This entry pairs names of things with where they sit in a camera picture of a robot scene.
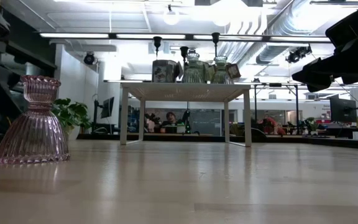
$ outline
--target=ribbed glass vase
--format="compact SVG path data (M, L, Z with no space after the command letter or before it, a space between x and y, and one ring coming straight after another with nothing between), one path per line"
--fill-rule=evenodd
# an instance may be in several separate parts
M0 164L69 160L67 140L50 111L60 81L43 76L22 78L29 109L9 127L0 145Z

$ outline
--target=desk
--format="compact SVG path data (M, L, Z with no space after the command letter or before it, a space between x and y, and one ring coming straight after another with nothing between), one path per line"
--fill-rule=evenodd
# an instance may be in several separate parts
M204 83L121 83L122 87L122 111L121 114L128 114L129 94L140 100L139 118L139 140L143 141L144 135L144 111L146 101L182 101L182 102L221 102L224 104L224 129L225 141L230 142L229 135L229 102L240 95L244 95L244 118L251 117L249 102L249 85L225 85L225 84L204 84ZM127 142L128 117L121 116L120 143ZM245 122L246 140L245 145L251 147L251 123Z

